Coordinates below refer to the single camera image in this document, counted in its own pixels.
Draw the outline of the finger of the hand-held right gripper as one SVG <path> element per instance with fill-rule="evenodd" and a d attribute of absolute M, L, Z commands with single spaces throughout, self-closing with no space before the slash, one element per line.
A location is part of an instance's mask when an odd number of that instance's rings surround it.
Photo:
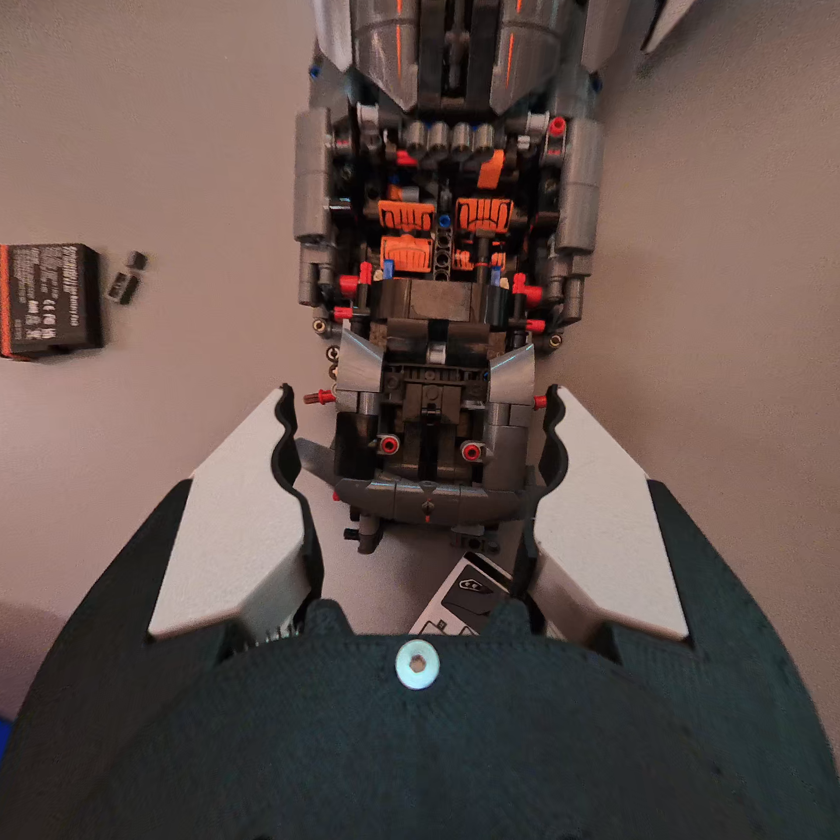
<path fill-rule="evenodd" d="M 656 1 L 654 15 L 642 44 L 646 55 L 653 54 L 677 24 L 686 16 L 695 1 Z"/>

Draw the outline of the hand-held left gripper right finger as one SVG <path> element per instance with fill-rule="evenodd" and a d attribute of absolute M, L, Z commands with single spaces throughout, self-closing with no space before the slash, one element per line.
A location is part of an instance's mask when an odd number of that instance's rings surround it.
<path fill-rule="evenodd" d="M 658 524 L 648 474 L 573 393 L 552 385 L 556 418 L 546 444 L 561 445 L 557 474 L 532 532 L 529 592 L 563 640 L 592 641 L 607 623 L 681 643 L 689 628 Z"/>

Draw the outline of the white sticker sheet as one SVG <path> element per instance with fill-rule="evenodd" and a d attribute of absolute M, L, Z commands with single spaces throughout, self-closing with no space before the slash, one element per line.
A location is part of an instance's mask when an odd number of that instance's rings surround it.
<path fill-rule="evenodd" d="M 485 555 L 465 552 L 422 610 L 409 634 L 479 635 L 509 596 L 511 575 Z"/>

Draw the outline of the black battery pack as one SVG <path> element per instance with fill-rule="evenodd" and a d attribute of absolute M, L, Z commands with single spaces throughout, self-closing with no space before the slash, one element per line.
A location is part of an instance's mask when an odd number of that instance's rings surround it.
<path fill-rule="evenodd" d="M 83 244 L 1 246 L 1 355 L 12 361 L 104 345 L 100 255 Z"/>

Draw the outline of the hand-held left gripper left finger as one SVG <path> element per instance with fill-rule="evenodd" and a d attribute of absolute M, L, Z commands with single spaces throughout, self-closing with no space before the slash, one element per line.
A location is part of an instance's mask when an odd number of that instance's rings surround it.
<path fill-rule="evenodd" d="M 262 643 L 294 634 L 322 584 L 288 384 L 271 391 L 193 471 L 149 633 L 233 623 Z"/>

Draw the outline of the grey lego car model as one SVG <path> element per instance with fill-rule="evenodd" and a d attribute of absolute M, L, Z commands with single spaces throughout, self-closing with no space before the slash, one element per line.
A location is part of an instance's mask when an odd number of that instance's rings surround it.
<path fill-rule="evenodd" d="M 393 522 L 483 548 L 533 484 L 536 360 L 581 320 L 629 2 L 311 6 L 292 226 L 329 340 L 323 480 L 361 553 Z"/>

